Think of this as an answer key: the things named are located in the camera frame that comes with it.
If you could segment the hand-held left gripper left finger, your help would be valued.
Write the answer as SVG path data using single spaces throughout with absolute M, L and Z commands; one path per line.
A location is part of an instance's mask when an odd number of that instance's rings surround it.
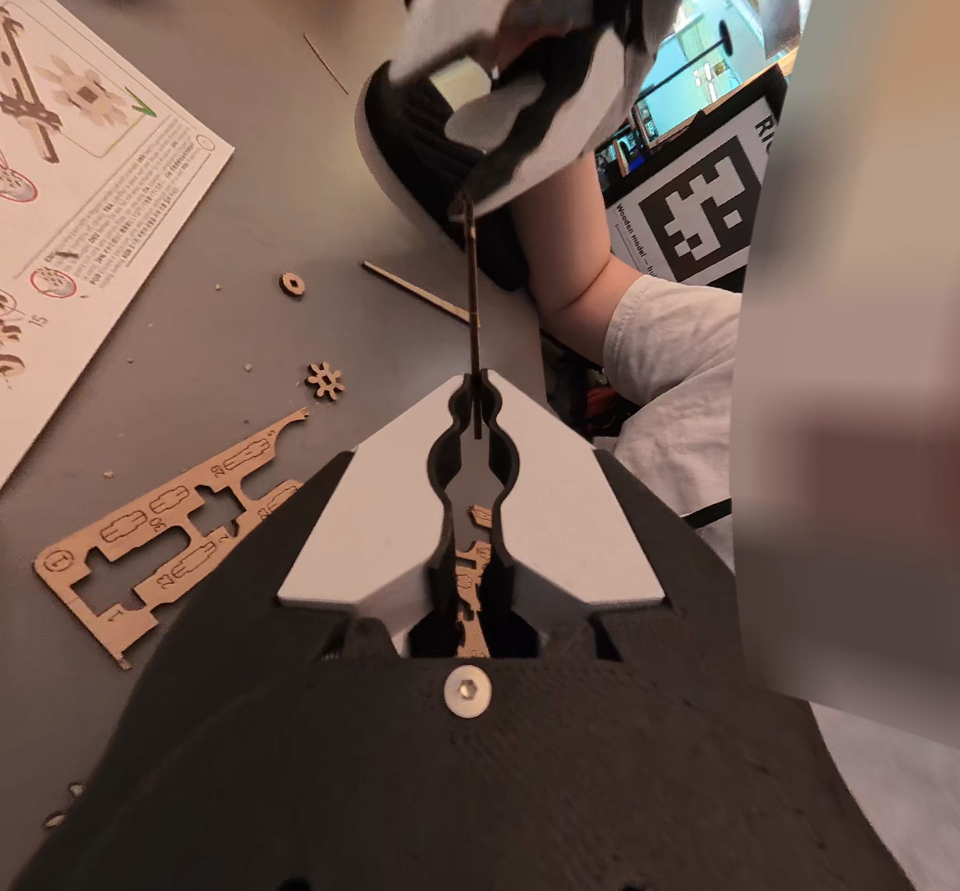
M 435 610 L 457 605 L 448 496 L 473 417 L 454 376 L 354 448 L 280 585 L 281 605 L 380 621 L 396 651 Z

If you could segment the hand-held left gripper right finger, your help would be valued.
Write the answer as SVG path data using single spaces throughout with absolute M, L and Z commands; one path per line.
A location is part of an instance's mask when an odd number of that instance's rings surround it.
M 500 373 L 482 372 L 501 484 L 482 577 L 493 657 L 535 657 L 559 626 L 660 605 L 665 591 L 593 446 Z

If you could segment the wooden parts sheet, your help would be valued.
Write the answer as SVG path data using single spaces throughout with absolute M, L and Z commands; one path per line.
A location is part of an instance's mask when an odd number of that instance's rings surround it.
M 462 192 L 455 199 L 453 209 L 462 222 L 463 249 L 466 255 L 468 326 L 469 326 L 469 383 L 471 400 L 471 427 L 475 441 L 484 437 L 481 397 L 481 349 L 479 345 L 478 260 L 474 204 Z M 457 624 L 460 642 L 457 657 L 481 659 L 490 656 L 481 622 L 481 584 L 492 558 L 493 547 L 488 541 L 475 540 L 466 551 L 457 551 Z

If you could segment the black metal stand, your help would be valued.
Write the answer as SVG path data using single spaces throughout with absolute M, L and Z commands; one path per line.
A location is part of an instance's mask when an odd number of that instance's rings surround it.
M 671 74 L 669 74 L 667 77 L 665 77 L 661 81 L 658 81 L 654 84 L 648 84 L 646 87 L 642 89 L 638 97 L 644 98 L 644 97 L 648 97 L 649 95 L 655 92 L 658 92 L 661 88 L 670 84 L 674 79 L 679 77 L 685 71 L 692 68 L 694 65 L 698 64 L 700 61 L 702 61 L 702 59 L 708 57 L 715 50 L 721 49 L 721 48 L 723 49 L 726 56 L 730 56 L 734 53 L 734 46 L 731 38 L 731 33 L 727 25 L 727 22 L 723 19 L 721 19 L 718 24 L 718 39 L 714 41 L 712 45 L 709 45 L 708 47 L 706 47 L 701 53 L 699 53 L 695 57 L 692 57 L 689 61 L 681 65 L 679 68 L 674 70 Z

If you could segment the black framed tag sign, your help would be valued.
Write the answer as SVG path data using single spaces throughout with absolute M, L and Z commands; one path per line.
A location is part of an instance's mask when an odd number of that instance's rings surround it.
M 782 65 L 770 65 L 611 184 L 613 254 L 642 274 L 741 293 L 787 87 Z

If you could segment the wooden toothpick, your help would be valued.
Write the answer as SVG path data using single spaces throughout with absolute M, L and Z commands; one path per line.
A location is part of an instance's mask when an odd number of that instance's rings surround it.
M 333 68 L 331 67 L 331 65 L 327 62 L 326 58 L 325 58 L 324 55 L 321 53 L 321 50 L 319 49 L 318 45 L 314 42 L 314 40 L 312 39 L 311 35 L 310 35 L 309 33 L 304 32 L 304 33 L 303 33 L 303 39 L 304 39 L 304 41 L 306 42 L 306 45 L 307 45 L 308 48 L 310 49 L 311 53 L 314 55 L 314 57 L 315 57 L 315 58 L 317 59 L 317 61 L 319 62 L 320 66 L 322 67 L 322 69 L 324 70 L 324 72 L 329 76 L 329 78 L 333 81 L 333 83 L 336 85 L 336 87 L 337 87 L 347 98 L 353 97 L 353 93 L 352 93 L 352 92 L 349 90 L 349 88 L 343 83 L 343 81 L 341 80 L 341 78 L 338 77 L 338 75 L 336 74 L 336 72 L 334 71 L 334 69 L 333 69 Z

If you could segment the thin wooden stick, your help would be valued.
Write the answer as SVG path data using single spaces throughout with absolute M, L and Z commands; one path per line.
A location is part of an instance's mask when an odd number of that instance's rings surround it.
M 471 320 L 472 320 L 471 313 L 467 309 L 464 309 L 460 306 L 452 304 L 451 302 L 445 300 L 444 298 L 439 297 L 427 291 L 426 289 L 420 287 L 419 285 L 415 285 L 412 282 L 392 272 L 389 272 L 383 269 L 382 267 L 378 266 L 377 264 L 371 261 L 362 260 L 361 267 L 367 273 L 377 276 L 379 279 L 389 283 L 390 285 L 397 287 L 398 289 L 404 291 L 409 295 L 412 295 L 418 298 L 423 302 L 426 302 L 426 304 L 430 305 L 431 307 L 444 312 L 445 314 L 459 320 L 460 322 L 466 325 L 469 325 L 471 323 Z

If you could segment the instruction booklet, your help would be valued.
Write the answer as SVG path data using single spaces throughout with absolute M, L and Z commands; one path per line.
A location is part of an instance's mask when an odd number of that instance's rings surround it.
M 1 481 L 234 154 L 57 0 L 1 1 Z

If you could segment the wooden strip frame part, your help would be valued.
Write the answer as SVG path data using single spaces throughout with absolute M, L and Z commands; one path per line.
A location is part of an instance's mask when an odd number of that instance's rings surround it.
M 308 409 L 299 408 L 56 541 L 37 555 L 34 572 L 118 667 L 131 670 L 126 652 L 159 625 L 155 610 L 186 596 L 302 486 L 287 480 L 253 499 L 244 491 L 243 481 L 275 459 L 283 429 L 308 418 Z M 235 532 L 225 526 L 207 533 L 198 528 L 192 515 L 205 503 L 202 488 L 232 494 L 241 509 Z M 79 583 L 91 574 L 90 552 L 97 550 L 113 563 L 173 530 L 186 535 L 186 547 L 133 588 L 139 607 L 115 603 L 97 612 L 79 595 Z

